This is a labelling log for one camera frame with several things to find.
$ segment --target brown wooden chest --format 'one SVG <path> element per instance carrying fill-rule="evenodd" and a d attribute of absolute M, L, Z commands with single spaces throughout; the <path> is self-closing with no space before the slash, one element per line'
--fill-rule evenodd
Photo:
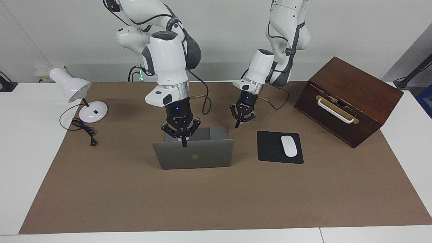
<path fill-rule="evenodd" d="M 386 122 L 402 94 L 334 57 L 308 81 L 295 108 L 355 148 Z"/>

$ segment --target white table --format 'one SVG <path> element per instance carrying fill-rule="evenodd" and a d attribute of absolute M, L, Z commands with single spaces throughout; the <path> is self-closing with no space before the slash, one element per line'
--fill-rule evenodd
<path fill-rule="evenodd" d="M 58 117 L 77 103 L 68 104 L 55 83 L 0 93 L 0 242 L 432 242 L 432 226 L 16 235 L 66 134 Z M 431 213 L 432 120 L 405 92 L 381 131 Z"/>

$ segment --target laptop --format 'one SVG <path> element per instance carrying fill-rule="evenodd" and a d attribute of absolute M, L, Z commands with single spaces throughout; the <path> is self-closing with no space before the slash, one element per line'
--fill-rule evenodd
<path fill-rule="evenodd" d="M 233 146 L 226 127 L 198 128 L 187 147 L 167 134 L 165 142 L 153 143 L 162 169 L 228 167 Z"/>

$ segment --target brown desk surface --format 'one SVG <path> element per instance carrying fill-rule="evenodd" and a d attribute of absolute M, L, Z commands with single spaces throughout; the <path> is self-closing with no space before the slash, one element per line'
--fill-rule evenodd
<path fill-rule="evenodd" d="M 289 83 L 279 111 L 258 100 L 257 118 L 239 129 L 229 105 L 240 91 L 209 83 L 211 113 L 200 114 L 199 99 L 192 111 L 203 127 L 229 128 L 232 166 L 160 169 L 152 142 L 164 139 L 165 109 L 144 101 L 155 85 L 93 84 L 87 99 L 109 106 L 93 125 L 99 145 L 90 147 L 84 131 L 67 132 L 20 233 L 432 224 L 380 131 L 352 149 L 293 108 L 304 82 Z M 191 83 L 192 95 L 204 90 Z M 261 96 L 285 99 L 270 86 Z M 305 163 L 258 161 L 258 130 L 299 133 Z"/>

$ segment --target white mouse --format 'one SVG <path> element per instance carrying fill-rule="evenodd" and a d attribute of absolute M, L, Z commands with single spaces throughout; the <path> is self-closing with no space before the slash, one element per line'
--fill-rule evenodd
<path fill-rule="evenodd" d="M 281 136 L 283 150 L 285 155 L 288 157 L 295 157 L 297 155 L 297 147 L 294 142 L 294 138 L 291 136 Z"/>

